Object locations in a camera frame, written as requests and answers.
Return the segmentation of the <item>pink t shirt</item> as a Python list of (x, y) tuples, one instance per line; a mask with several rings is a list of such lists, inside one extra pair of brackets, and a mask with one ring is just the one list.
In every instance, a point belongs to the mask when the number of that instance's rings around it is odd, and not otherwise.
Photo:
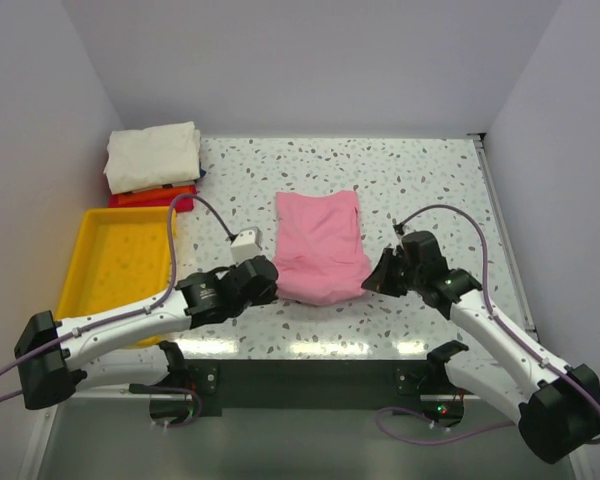
[(273, 263), (277, 294), (312, 306), (330, 306), (364, 294), (371, 273), (354, 191), (311, 197), (276, 194), (277, 237)]

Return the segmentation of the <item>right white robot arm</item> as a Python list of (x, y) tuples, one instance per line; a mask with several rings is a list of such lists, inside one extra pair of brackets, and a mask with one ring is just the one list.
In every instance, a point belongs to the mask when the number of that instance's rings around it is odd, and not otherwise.
[(362, 287), (392, 297), (415, 292), (476, 340), (490, 361), (462, 341), (449, 341), (427, 354), (428, 386), (439, 393), (456, 387), (486, 401), (539, 459), (553, 464), (600, 438), (597, 374), (552, 354), (487, 301), (478, 280), (448, 266), (432, 233), (412, 232), (384, 249)]

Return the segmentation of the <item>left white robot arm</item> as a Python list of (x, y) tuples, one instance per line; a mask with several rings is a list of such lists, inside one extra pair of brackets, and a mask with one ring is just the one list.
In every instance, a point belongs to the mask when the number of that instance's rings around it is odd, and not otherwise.
[(89, 381), (87, 366), (145, 338), (221, 324), (276, 298), (279, 274), (260, 255), (194, 273), (143, 301), (56, 322), (33, 315), (14, 348), (25, 408), (57, 405)]

